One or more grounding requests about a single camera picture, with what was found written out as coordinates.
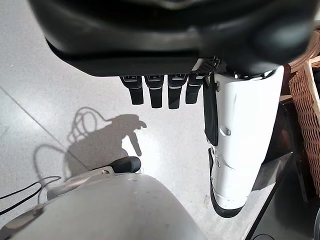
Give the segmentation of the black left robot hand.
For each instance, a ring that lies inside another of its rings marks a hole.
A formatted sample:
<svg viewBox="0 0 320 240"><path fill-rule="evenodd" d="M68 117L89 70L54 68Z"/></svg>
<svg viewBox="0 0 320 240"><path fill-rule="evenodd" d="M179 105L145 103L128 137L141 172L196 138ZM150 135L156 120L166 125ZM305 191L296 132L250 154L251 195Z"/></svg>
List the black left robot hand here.
<svg viewBox="0 0 320 240"><path fill-rule="evenodd" d="M95 77L267 77L306 49L317 0L31 0L50 49Z"/></svg>

